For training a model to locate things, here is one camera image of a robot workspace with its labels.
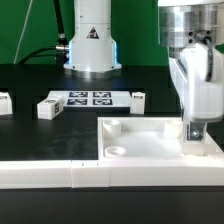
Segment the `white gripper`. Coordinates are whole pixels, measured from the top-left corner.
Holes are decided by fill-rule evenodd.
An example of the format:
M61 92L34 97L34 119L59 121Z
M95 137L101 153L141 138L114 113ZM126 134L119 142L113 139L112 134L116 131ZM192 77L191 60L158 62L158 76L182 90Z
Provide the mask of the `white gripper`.
M208 48L202 44L184 48L180 59L169 59L172 81L190 123L190 140L203 141L206 123L217 122L224 116L224 55L212 49L212 77L208 74Z

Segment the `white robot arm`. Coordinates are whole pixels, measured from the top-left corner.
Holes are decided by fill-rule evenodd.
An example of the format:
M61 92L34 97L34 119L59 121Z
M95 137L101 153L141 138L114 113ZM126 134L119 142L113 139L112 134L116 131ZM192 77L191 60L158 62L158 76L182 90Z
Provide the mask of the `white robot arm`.
M111 0L74 0L75 35L67 72L84 78L119 69L111 37ZM202 141L206 125L224 117L224 0L158 0L159 44L167 48L188 141Z

